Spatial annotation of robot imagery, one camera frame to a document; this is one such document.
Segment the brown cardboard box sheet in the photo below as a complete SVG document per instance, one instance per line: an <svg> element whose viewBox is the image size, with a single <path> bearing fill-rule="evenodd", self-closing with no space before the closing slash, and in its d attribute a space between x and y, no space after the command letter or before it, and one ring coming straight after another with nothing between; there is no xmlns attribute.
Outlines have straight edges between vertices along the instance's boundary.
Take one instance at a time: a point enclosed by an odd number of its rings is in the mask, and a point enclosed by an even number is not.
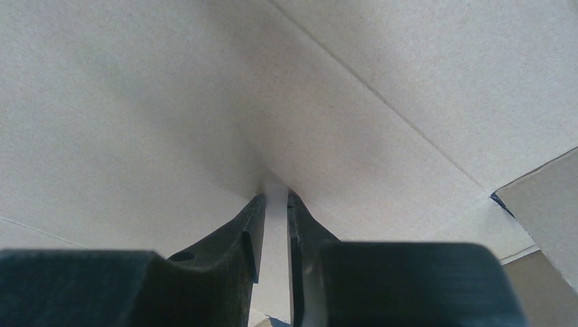
<svg viewBox="0 0 578 327"><path fill-rule="evenodd" d="M576 145L576 1L1 2L2 247L171 255L290 187L507 264L490 195Z"/></svg>

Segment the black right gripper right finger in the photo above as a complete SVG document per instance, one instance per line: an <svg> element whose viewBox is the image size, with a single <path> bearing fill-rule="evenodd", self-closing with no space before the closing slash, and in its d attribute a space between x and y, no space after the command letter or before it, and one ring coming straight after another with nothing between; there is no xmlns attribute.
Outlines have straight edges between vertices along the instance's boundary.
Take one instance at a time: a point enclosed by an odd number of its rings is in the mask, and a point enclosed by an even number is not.
<svg viewBox="0 0 578 327"><path fill-rule="evenodd" d="M293 326L527 326L497 258L474 243L352 242L288 195Z"/></svg>

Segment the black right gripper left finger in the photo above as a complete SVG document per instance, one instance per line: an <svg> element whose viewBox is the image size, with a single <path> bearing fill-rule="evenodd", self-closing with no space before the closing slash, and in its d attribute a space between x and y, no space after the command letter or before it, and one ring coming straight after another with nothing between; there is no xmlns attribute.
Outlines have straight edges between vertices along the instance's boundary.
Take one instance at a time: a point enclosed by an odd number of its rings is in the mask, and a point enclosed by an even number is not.
<svg viewBox="0 0 578 327"><path fill-rule="evenodd" d="M264 196L169 258L154 251L4 249L2 326L246 326Z"/></svg>

